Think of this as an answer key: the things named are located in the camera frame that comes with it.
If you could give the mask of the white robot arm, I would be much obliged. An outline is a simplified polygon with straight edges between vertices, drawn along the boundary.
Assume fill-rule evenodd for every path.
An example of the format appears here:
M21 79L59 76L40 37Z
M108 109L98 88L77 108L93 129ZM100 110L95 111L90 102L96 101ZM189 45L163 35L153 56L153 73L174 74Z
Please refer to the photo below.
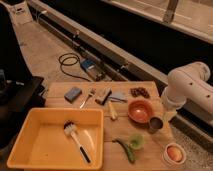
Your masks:
M213 86L207 83L210 76L210 68L203 62L171 70L161 95L163 105L168 111L178 110L191 100L210 114L207 123L213 126Z

